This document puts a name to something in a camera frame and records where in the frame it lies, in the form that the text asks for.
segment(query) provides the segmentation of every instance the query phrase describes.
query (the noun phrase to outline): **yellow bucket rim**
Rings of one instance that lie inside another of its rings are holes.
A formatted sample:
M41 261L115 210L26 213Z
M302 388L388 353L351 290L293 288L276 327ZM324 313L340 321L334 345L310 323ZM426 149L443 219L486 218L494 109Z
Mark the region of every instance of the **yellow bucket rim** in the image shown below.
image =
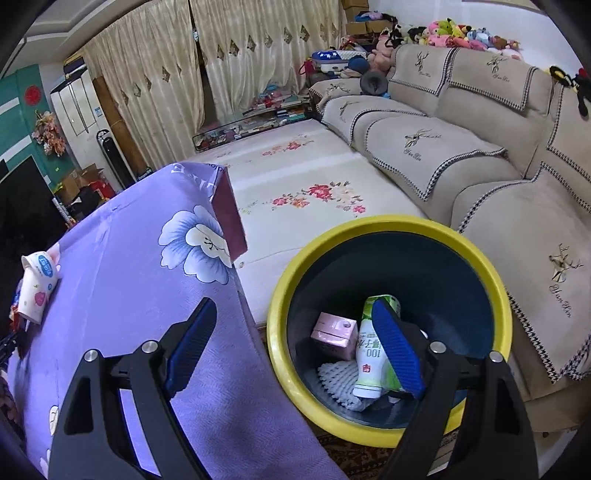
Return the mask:
M346 420L330 411L304 385L291 362L287 346L287 313L291 298L306 271L332 248L357 236L375 232L408 232L426 236L447 245L474 269L492 307L493 350L509 358L512 342L512 316L509 298L501 277L484 254L465 237L440 223L407 215L371 216L339 225L306 245L289 263L281 276L269 307L267 342L275 374L293 404L310 421L326 432L348 442L370 447L395 448L405 429L380 429ZM465 400L449 416L445 432L460 426Z

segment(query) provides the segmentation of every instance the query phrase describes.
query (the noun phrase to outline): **paper cup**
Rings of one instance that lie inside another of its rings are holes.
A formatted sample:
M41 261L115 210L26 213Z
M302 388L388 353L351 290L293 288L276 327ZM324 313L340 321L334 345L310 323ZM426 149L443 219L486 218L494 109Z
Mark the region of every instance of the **paper cup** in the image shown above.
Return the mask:
M21 257L21 261L25 273L18 300L18 313L40 325L45 305L56 286L57 267L47 252Z

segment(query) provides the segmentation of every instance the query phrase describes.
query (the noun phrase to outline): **glass shelf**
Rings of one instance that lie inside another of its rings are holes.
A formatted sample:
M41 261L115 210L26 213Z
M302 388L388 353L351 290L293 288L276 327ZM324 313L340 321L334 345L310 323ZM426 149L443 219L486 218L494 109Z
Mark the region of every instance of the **glass shelf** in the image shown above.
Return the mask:
M228 115L202 128L193 137L193 145L198 153L204 152L234 140L311 118L311 112L309 96L293 96L270 107Z

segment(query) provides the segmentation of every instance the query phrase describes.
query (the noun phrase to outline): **white mattress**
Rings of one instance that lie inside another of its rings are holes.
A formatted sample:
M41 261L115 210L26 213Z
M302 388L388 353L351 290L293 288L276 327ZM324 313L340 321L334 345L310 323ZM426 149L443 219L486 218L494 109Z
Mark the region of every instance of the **white mattress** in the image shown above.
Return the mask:
M424 217L392 181L315 120L217 147L195 160L228 167L248 243L235 264L259 326L287 264L318 235L360 216Z

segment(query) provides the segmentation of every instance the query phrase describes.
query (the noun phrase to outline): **green wall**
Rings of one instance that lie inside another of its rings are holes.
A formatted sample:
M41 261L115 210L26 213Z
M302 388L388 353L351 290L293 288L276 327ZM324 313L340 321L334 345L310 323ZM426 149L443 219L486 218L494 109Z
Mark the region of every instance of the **green wall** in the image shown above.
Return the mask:
M28 106L25 103L25 91L31 85L36 85L41 90L41 102L35 106ZM0 80L0 105L4 105L14 98L19 99L19 105L0 115L0 155L24 137L33 133L37 121L35 111L43 114L43 112L50 109L47 98L43 93L38 65L31 65L17 70L12 75ZM12 170L29 156L35 159L41 175L49 177L51 180L50 188L52 189L55 189L57 184L74 168L68 153L64 153L61 157L55 154L48 157L45 155L43 147L33 141L14 157L5 158L8 170Z

